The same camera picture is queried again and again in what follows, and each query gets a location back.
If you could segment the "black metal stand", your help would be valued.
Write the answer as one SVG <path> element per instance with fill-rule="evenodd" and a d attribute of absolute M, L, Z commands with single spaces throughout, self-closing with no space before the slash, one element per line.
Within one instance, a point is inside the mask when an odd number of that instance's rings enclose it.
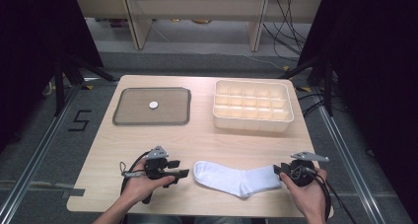
<path fill-rule="evenodd" d="M 293 76 L 311 68 L 308 83 L 311 86 L 317 86 L 320 82 L 324 84 L 324 107 L 329 116 L 333 116 L 331 107 L 331 92 L 332 92 L 332 65 L 330 61 L 322 55 L 316 55 L 313 58 L 303 62 L 295 69 L 286 71 L 284 75 L 279 76 L 279 79 L 290 79 Z"/>
<path fill-rule="evenodd" d="M 56 57 L 53 66 L 56 94 L 55 114 L 59 115 L 65 108 L 64 78 L 67 78 L 71 85 L 82 86 L 85 82 L 79 67 L 85 68 L 108 82 L 116 82 L 117 78 L 104 72 L 94 64 L 71 54 L 60 54 Z"/>

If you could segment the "black tape floor mark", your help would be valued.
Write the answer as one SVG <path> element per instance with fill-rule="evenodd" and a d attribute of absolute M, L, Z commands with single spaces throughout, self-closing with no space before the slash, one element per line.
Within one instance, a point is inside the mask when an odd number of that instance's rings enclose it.
<path fill-rule="evenodd" d="M 71 132 L 84 131 L 90 122 L 87 118 L 84 118 L 84 115 L 90 114 L 91 112 L 91 110 L 78 110 L 75 117 L 73 118 L 75 126 L 69 127 L 68 130 Z"/>

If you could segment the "grey plug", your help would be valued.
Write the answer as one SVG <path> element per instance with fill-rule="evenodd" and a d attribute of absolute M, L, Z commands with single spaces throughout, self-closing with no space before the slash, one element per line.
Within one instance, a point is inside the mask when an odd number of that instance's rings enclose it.
<path fill-rule="evenodd" d="M 121 175 L 125 178 L 125 179 L 130 179 L 130 178 L 137 178 L 137 177 L 141 177 L 144 174 L 143 172 L 122 172 Z"/>

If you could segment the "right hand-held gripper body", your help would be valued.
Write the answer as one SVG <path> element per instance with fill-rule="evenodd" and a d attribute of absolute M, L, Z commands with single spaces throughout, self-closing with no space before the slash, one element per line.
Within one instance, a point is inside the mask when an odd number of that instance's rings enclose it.
<path fill-rule="evenodd" d="M 292 154 L 293 161 L 290 164 L 290 177 L 298 187 L 309 185 L 316 176 L 314 161 L 328 162 L 329 158 L 304 151 Z"/>

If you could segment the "beige wooden desk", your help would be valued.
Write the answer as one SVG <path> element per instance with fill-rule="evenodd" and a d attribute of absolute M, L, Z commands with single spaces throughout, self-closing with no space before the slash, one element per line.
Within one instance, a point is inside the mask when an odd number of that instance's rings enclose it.
<path fill-rule="evenodd" d="M 154 19 L 245 22 L 252 51 L 266 22 L 310 24 L 321 0 L 77 0 L 86 18 L 125 19 L 134 47 L 144 47 Z"/>

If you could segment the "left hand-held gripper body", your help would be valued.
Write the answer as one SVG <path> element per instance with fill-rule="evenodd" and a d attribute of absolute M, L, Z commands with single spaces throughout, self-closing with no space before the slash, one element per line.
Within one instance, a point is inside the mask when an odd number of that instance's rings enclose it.
<path fill-rule="evenodd" d="M 145 173 L 151 180 L 157 180 L 163 176 L 164 169 L 168 165 L 169 154 L 160 145 L 156 146 L 146 155 Z"/>

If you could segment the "white sock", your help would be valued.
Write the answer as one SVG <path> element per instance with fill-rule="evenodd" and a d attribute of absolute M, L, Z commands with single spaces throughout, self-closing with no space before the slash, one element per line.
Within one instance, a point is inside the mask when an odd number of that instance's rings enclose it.
<path fill-rule="evenodd" d="M 208 161 L 198 161 L 193 167 L 194 179 L 205 187 L 239 198 L 281 187 L 272 165 L 251 170 L 237 170 Z"/>

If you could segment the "cream compartment storage box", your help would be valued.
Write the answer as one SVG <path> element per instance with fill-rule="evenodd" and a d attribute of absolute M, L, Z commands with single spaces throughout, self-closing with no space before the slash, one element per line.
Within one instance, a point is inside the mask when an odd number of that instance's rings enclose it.
<path fill-rule="evenodd" d="M 295 116 L 283 83 L 219 80 L 213 103 L 219 128 L 284 132 Z"/>

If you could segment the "person's right hand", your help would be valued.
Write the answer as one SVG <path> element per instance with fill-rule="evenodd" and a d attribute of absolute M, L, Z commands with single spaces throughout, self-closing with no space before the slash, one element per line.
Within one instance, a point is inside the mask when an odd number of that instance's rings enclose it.
<path fill-rule="evenodd" d="M 279 175 L 286 185 L 296 207 L 306 217 L 321 217 L 325 219 L 326 200 L 321 185 L 312 182 L 308 186 L 298 187 L 285 173 Z"/>

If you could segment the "black tape strip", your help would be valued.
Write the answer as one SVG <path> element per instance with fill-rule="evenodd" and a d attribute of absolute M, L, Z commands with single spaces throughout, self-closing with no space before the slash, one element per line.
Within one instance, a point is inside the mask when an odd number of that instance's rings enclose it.
<path fill-rule="evenodd" d="M 62 198 L 69 198 L 71 196 L 83 196 L 85 190 L 83 188 L 67 188 L 62 191 L 61 197 Z"/>

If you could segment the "person's left hand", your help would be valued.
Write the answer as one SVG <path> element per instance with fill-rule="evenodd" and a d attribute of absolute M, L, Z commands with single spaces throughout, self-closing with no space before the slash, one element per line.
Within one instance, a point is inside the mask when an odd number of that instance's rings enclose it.
<path fill-rule="evenodd" d="M 162 177 L 158 180 L 150 180 L 146 176 L 131 178 L 120 198 L 129 207 L 132 207 L 148 197 L 156 188 L 169 185 L 173 181 L 173 176 Z"/>

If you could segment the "black curtain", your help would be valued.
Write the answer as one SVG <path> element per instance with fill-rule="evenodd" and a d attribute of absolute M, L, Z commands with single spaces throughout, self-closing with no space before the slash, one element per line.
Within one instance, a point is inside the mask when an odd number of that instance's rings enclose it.
<path fill-rule="evenodd" d="M 418 0 L 321 0 L 301 58 L 317 55 L 418 224 Z"/>
<path fill-rule="evenodd" d="M 77 0 L 0 0 L 0 152 L 68 57 L 103 65 Z"/>

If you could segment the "aluminium floor rail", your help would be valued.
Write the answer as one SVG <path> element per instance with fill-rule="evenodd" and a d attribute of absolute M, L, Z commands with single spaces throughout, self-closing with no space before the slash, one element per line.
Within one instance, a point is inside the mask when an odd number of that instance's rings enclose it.
<path fill-rule="evenodd" d="M 319 112 L 371 223 L 386 224 L 378 203 L 349 151 L 334 118 L 324 107 L 320 107 Z"/>
<path fill-rule="evenodd" d="M 44 157 L 46 156 L 54 137 L 65 119 L 74 98 L 81 90 L 80 86 L 72 86 L 64 98 L 62 109 L 57 112 L 45 134 L 42 136 L 31 158 L 26 163 L 24 170 L 7 195 L 7 198 L 0 206 L 0 224 L 9 224 L 20 206 L 35 174 L 37 173 Z"/>

